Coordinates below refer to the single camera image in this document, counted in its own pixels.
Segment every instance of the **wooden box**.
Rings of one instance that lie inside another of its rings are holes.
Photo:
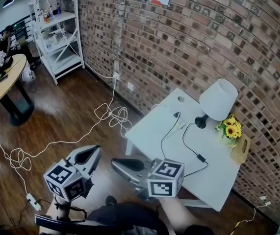
[[[237,140],[237,146],[231,151],[230,157],[237,164],[242,164],[246,161],[247,155],[249,153],[251,144],[251,139],[244,133]]]

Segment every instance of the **person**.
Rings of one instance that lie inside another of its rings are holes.
[[[54,219],[70,221],[68,208],[56,208],[55,204],[70,206],[70,203],[57,197],[53,199],[47,212]],[[160,204],[177,235],[214,235],[213,231],[202,226],[200,221],[182,204],[180,199],[159,198]],[[168,235],[166,225],[158,218],[158,213],[139,204],[125,202],[117,204],[113,196],[106,198],[105,206],[93,211],[88,221],[105,226],[119,226],[121,235]],[[60,235],[60,232],[40,227],[40,235]]]
[[[28,63],[31,66],[31,70],[36,68],[36,58],[32,56],[31,51],[27,45],[21,46],[21,49],[11,48],[11,33],[13,32],[13,27],[8,25],[3,32],[2,38],[0,39],[0,51],[3,51],[7,56],[13,56],[16,54],[23,54],[26,56]]]

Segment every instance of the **shelving unit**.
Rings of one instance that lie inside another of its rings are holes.
[[[50,17],[48,23],[40,19],[39,12],[44,12],[44,8],[48,8],[47,11],[50,12],[49,1],[51,2],[51,0],[28,1],[30,18],[32,20],[32,34],[40,60],[52,76],[55,84],[58,84],[57,80],[59,78],[78,67],[84,67],[77,0],[71,0],[74,3],[74,13],[62,11],[60,14],[54,15],[54,17]],[[62,24],[65,25],[70,20],[75,21],[75,28],[65,29],[67,32],[64,38],[60,28],[63,28]],[[53,33],[57,35],[57,43],[52,40]]]

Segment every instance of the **black table base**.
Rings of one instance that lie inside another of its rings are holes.
[[[34,101],[29,98],[19,80],[17,80],[15,84],[24,98],[19,99],[14,104],[6,94],[3,96],[0,102],[11,115],[11,124],[13,126],[20,126],[24,124],[32,115],[34,110]]]

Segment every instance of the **black lamp base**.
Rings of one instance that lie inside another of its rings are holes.
[[[208,115],[204,115],[203,117],[195,118],[195,125],[200,129],[204,129],[206,127],[206,120],[208,119]]]

